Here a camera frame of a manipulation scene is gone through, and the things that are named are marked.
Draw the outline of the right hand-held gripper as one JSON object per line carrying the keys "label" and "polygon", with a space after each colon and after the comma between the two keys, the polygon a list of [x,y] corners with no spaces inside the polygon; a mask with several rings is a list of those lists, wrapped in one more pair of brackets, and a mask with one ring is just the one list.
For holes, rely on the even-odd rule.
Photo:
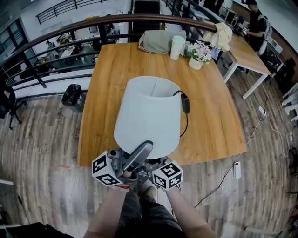
{"label": "right hand-held gripper", "polygon": [[183,169],[170,158],[148,159],[139,170],[139,179],[148,179],[157,188],[168,191],[182,183]]}

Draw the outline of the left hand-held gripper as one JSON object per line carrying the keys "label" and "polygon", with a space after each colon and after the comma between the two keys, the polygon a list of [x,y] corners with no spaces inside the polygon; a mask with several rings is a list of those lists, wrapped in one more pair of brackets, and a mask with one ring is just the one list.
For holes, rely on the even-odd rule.
{"label": "left hand-held gripper", "polygon": [[135,171],[148,158],[153,149],[153,142],[141,143],[131,154],[122,149],[105,151],[92,162],[92,176],[106,187],[114,185],[129,186],[136,180],[127,180],[122,175],[125,171]]}

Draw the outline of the person's left hand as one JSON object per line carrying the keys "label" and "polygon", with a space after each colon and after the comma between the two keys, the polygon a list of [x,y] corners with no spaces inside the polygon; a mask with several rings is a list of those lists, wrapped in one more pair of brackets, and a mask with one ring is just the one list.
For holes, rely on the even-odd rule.
{"label": "person's left hand", "polygon": [[137,180],[137,172],[136,171],[125,171],[122,175],[127,180]]}

